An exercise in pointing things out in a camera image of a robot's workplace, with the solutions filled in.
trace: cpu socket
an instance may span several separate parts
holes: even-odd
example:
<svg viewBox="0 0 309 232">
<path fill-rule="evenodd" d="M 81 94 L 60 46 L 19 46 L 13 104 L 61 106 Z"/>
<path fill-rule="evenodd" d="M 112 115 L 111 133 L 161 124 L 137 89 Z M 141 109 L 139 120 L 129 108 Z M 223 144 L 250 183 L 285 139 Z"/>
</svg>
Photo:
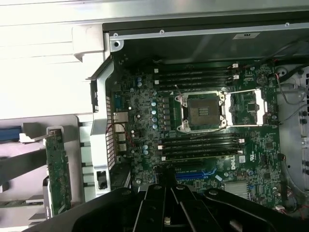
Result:
<svg viewBox="0 0 309 232">
<path fill-rule="evenodd" d="M 255 102 L 249 102 L 247 112 L 255 115 L 255 124 L 240 125 L 235 123 L 237 107 L 232 96 L 251 92 Z M 184 133 L 209 132 L 222 127 L 252 127 L 264 124 L 263 116 L 267 113 L 267 102 L 262 99 L 260 89 L 237 92 L 204 91 L 179 94 L 175 101 L 181 104 L 182 124 L 177 131 Z"/>
<path fill-rule="evenodd" d="M 206 132 L 224 127 L 226 120 L 221 115 L 224 98 L 218 91 L 184 93 L 175 97 L 181 103 L 182 125 L 178 131 L 185 133 Z"/>
</svg>

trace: capacitor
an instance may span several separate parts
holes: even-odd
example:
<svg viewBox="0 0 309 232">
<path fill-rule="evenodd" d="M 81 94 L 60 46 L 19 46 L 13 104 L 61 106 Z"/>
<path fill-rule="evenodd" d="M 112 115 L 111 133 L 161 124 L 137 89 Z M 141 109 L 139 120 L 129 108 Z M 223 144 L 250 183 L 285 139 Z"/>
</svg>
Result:
<svg viewBox="0 0 309 232">
<path fill-rule="evenodd" d="M 249 170 L 249 169 L 248 169 L 248 170 L 247 170 L 247 174 L 248 174 L 248 175 L 253 175 L 254 172 L 253 172 L 252 170 Z"/>
</svg>

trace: blue pcie slot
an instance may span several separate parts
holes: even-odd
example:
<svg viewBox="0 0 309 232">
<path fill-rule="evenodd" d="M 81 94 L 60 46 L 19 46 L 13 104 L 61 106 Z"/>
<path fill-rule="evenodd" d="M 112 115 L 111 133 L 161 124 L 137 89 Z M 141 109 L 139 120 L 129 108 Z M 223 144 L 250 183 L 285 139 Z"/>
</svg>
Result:
<svg viewBox="0 0 309 232">
<path fill-rule="evenodd" d="M 189 172 L 189 173 L 176 173 L 177 180 L 189 180 L 189 179 L 206 179 L 209 175 L 213 175 L 216 172 L 214 168 L 210 172 L 200 171 L 200 172 Z"/>
</svg>

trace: vent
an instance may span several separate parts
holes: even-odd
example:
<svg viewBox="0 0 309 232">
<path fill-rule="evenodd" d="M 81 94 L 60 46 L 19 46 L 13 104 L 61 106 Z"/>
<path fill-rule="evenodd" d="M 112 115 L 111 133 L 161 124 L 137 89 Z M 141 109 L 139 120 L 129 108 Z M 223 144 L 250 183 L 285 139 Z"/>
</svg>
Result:
<svg viewBox="0 0 309 232">
<path fill-rule="evenodd" d="M 111 112 L 111 98 L 106 96 L 106 110 L 107 110 L 107 129 L 106 129 L 106 146 L 107 146 L 107 160 L 109 170 L 115 165 L 115 149 L 113 139 L 112 127 L 112 112 Z"/>
</svg>

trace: green expansion card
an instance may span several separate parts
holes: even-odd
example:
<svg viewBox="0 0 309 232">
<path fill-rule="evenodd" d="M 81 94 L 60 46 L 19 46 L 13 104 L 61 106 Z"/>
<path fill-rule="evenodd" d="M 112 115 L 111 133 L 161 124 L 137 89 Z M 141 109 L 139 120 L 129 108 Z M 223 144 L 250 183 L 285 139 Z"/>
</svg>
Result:
<svg viewBox="0 0 309 232">
<path fill-rule="evenodd" d="M 70 176 L 61 130 L 49 130 L 48 134 L 45 147 L 49 173 L 49 205 L 54 217 L 71 207 Z"/>
</svg>

